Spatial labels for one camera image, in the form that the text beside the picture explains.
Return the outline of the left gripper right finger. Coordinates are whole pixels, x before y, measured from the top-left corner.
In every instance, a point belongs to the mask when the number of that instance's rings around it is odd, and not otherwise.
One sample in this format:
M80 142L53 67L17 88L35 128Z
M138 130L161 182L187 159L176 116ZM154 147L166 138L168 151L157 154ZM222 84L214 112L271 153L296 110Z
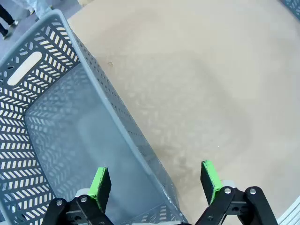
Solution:
M208 207L197 225L221 225L227 216L237 216L243 225L276 225L277 220L262 189L240 191L223 185L211 161L201 162L200 181Z

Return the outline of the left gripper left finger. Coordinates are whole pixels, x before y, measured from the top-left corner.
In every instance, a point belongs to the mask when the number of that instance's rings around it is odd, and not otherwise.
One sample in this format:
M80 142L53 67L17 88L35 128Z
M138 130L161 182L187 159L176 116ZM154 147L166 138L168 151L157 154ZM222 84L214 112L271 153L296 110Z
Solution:
M44 225L111 225L105 214L111 180L108 168L98 168L86 195L71 201L52 199L43 218Z

